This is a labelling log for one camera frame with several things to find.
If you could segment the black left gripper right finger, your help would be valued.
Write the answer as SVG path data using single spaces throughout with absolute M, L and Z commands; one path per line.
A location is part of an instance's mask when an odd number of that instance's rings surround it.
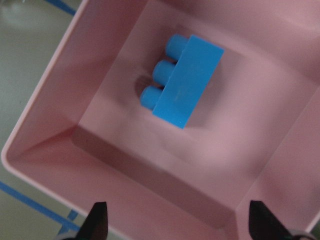
M 260 200 L 249 204 L 249 235 L 253 240 L 292 240 L 293 235 Z

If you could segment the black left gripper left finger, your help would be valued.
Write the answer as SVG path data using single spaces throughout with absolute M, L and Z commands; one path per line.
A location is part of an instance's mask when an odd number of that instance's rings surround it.
M 108 237 L 107 203 L 96 202 L 76 234 L 77 240 L 106 240 Z

